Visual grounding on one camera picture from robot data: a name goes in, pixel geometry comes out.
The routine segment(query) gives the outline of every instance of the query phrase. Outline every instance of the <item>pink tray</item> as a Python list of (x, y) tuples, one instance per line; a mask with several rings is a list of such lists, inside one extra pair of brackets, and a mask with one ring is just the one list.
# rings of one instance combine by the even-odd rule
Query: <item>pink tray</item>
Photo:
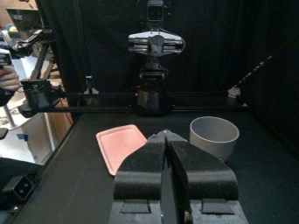
[(98, 132), (96, 138), (108, 172), (116, 175), (126, 156), (145, 144), (145, 137), (137, 127), (129, 124)]

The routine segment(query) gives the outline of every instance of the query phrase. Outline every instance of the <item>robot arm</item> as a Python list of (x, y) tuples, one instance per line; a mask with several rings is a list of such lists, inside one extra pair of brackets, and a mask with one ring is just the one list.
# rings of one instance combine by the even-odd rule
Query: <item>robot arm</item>
[(178, 54), (184, 48), (182, 38), (164, 31), (145, 31), (128, 36), (128, 51), (153, 57)]

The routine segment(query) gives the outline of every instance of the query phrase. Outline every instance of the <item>wall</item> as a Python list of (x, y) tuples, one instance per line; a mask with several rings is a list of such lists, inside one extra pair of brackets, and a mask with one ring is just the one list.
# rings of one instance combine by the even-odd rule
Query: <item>wall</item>
[(5, 8), (21, 8), (21, 9), (30, 9), (30, 6), (36, 9), (34, 1), (18, 2), (18, 0), (1, 0), (0, 1), (0, 26), (4, 29), (5, 25), (12, 23), (12, 20), (6, 14)]

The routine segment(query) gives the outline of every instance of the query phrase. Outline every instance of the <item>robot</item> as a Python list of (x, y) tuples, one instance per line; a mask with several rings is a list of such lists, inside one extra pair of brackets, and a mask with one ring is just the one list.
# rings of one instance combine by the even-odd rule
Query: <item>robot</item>
[(146, 55), (133, 102), (133, 110), (144, 115), (162, 115), (173, 109), (165, 90), (168, 71), (158, 64), (158, 57), (181, 53), (184, 41), (162, 29), (164, 7), (164, 1), (146, 2), (146, 30), (128, 36), (128, 51)]

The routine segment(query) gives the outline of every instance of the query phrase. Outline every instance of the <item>black tabletop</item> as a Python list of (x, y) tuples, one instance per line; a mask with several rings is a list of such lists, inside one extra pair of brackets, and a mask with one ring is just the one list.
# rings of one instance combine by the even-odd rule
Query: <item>black tabletop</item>
[[(145, 137), (168, 129), (188, 139), (190, 121), (200, 116), (221, 117), (238, 128), (226, 165), (237, 177), (238, 202), (248, 223), (296, 223), (299, 163), (252, 114), (229, 111), (172, 112), (153, 117), (129, 112), (81, 115), (44, 167), (41, 182), (13, 224), (108, 223), (113, 177), (96, 134), (134, 124)], [(170, 208), (166, 213), (165, 222), (172, 223)]]

